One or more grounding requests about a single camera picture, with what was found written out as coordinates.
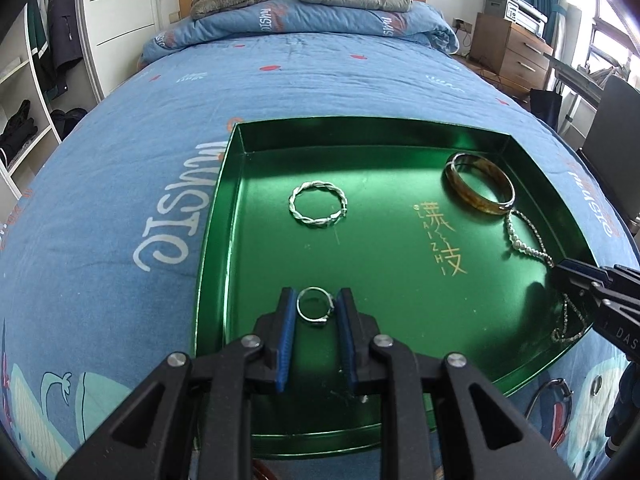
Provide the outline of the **right blue gloved hand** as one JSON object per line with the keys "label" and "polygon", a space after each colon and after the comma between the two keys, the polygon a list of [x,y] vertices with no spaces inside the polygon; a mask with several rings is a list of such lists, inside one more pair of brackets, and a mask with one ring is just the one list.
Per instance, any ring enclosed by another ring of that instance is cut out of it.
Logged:
{"label": "right blue gloved hand", "polygon": [[612,458],[620,448],[640,408],[639,364],[630,362],[618,383],[618,393],[605,426],[605,454]]}

